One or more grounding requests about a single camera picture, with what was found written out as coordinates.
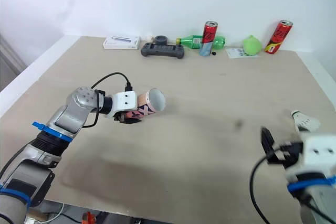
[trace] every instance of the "plastic bottle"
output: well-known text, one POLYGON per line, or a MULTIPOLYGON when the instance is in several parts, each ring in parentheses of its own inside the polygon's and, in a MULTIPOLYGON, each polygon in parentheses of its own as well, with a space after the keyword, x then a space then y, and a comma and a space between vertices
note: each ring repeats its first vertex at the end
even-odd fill
MULTIPOLYGON (((192 49, 199 49, 199 46, 202 41, 202 35, 190 35, 185 38, 177 38, 176 44, 183 45, 192 49)), ((224 47, 225 38, 223 36, 216 36, 214 44, 212 45, 212 49, 219 50, 224 47)))

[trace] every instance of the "pink cup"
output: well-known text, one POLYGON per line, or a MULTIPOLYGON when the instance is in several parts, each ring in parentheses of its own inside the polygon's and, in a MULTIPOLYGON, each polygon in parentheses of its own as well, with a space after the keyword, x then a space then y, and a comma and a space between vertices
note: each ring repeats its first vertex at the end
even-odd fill
POLYGON ((139 119, 144 116, 163 111, 166 106, 166 99, 161 90, 152 88, 146 93, 138 96, 138 110, 124 113, 124 118, 139 119))

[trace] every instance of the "wooden table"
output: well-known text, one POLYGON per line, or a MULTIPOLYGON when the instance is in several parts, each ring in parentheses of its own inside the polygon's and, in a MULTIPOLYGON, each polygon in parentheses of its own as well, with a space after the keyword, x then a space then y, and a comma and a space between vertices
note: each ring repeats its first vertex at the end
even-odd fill
MULTIPOLYGON (((134 125, 101 116, 82 129, 46 199, 173 223, 262 223, 248 192, 263 155, 260 127, 278 143, 296 140, 290 111, 299 109, 320 119, 321 131, 335 131, 333 105, 295 52, 229 59, 224 50, 201 57, 185 49, 178 60, 104 50, 102 42, 80 38, 2 116, 2 165, 38 134, 33 121, 46 123, 75 88, 107 73, 125 73, 137 93, 159 88, 166 109, 134 125)), ((111 77, 98 88, 124 85, 111 77)), ((256 199, 272 223, 300 223, 283 171, 260 169, 256 199)))

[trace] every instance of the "blue strap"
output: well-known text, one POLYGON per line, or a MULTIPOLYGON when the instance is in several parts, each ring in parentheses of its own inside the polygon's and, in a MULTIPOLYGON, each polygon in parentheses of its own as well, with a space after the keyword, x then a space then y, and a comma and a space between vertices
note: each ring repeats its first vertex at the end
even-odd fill
POLYGON ((287 189, 289 192, 292 192, 292 191, 304 189, 309 186, 315 186, 315 185, 332 186, 334 184, 336 184, 336 175, 330 178, 310 179, 310 180, 299 181, 296 183, 291 183, 291 184, 288 184, 287 189))
POLYGON ((48 126, 45 126, 44 124, 34 122, 33 126, 37 127, 41 131, 45 131, 45 132, 48 132, 49 134, 51 134, 53 136, 59 137, 60 139, 63 139, 64 141, 67 141, 69 143, 71 143, 71 141, 72 141, 72 138, 70 138, 69 136, 63 135, 63 134, 59 133, 58 131, 55 131, 55 130, 49 128, 48 126))
POLYGON ((22 199, 24 199, 27 202, 27 209, 30 207, 30 197, 20 191, 17 190, 13 190, 13 189, 7 189, 7 188, 1 188, 0 189, 0 193, 5 193, 5 194, 11 194, 11 195, 15 195, 18 196, 22 199))

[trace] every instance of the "shuttlecock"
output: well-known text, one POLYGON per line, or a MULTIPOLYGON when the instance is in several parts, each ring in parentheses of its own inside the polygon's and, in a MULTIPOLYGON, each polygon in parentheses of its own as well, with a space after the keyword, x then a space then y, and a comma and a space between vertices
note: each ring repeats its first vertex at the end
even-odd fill
POLYGON ((321 125, 318 119, 303 114, 301 111, 293 110, 290 114, 294 119, 295 128, 298 132, 313 132, 321 125))

